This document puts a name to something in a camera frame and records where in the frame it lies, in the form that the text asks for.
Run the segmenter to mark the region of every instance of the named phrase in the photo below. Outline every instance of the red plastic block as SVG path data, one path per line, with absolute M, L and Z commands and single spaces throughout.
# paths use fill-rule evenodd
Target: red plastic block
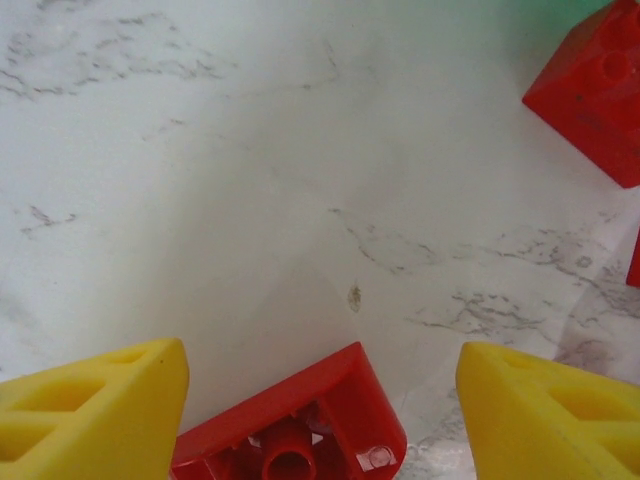
M 629 267 L 629 273 L 627 274 L 627 285 L 640 287 L 640 232 L 638 232 L 636 248 L 633 251 L 631 266 Z
M 360 343 L 180 435 L 176 480 L 386 480 L 405 433 Z
M 640 6 L 574 27 L 523 102 L 620 186 L 640 185 Z

